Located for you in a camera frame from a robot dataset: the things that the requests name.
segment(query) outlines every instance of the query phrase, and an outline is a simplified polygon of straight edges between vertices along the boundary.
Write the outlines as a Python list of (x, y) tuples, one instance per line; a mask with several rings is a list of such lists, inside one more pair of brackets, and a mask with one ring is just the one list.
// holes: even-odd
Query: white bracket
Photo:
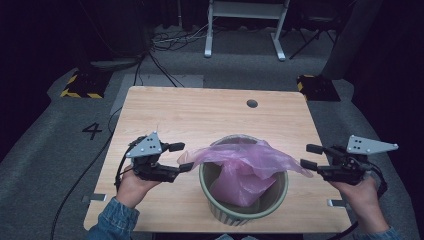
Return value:
[(162, 148), (158, 133), (154, 131), (149, 136), (145, 137), (139, 144), (134, 146), (128, 153), (128, 158), (144, 157), (150, 155), (161, 154)]
[(396, 143), (385, 143), (367, 138), (350, 136), (346, 151), (348, 153), (370, 155), (397, 150), (399, 146)]

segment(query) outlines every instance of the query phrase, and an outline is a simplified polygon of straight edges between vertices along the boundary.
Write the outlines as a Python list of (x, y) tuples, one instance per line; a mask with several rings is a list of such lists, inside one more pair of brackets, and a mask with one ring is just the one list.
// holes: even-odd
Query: table leg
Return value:
[(278, 20), (277, 32), (271, 33), (272, 42), (274, 43), (274, 48), (275, 48), (275, 51), (277, 52), (277, 56), (280, 61), (286, 60), (286, 56), (284, 55), (283, 49), (281, 48), (281, 43), (279, 38), (281, 35), (281, 29), (283, 28), (284, 19), (286, 18), (289, 4), (290, 4), (290, 0), (284, 1), (283, 9), (281, 11), (281, 16), (280, 16), (280, 19)]
[(213, 0), (209, 1), (208, 10), (208, 33), (206, 35), (205, 57), (212, 56), (212, 24), (213, 24)]

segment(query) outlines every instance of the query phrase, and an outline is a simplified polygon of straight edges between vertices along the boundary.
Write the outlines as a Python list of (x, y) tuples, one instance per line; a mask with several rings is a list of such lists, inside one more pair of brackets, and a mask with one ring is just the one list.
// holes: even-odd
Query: denim sleeve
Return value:
[(99, 214), (98, 223), (88, 231), (87, 239), (130, 239), (139, 214), (112, 198)]
[(357, 240), (400, 240), (402, 239), (399, 233), (393, 228), (390, 227), (389, 230), (381, 233), (372, 233), (372, 234), (358, 234), (355, 236)]

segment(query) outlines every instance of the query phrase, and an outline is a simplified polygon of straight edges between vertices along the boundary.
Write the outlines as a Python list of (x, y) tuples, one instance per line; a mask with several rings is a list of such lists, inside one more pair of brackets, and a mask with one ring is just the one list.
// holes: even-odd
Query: jacket sleeve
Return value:
[(87, 239), (130, 239), (139, 214), (112, 198), (99, 214), (98, 223), (88, 231)]

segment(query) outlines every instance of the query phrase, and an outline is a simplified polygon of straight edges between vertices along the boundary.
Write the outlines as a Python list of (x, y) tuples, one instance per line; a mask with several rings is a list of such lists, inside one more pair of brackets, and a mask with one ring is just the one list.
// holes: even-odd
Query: table hole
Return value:
[(255, 107), (258, 106), (258, 102), (256, 100), (249, 99), (249, 100), (247, 100), (247, 106), (249, 106), (251, 108), (255, 108)]

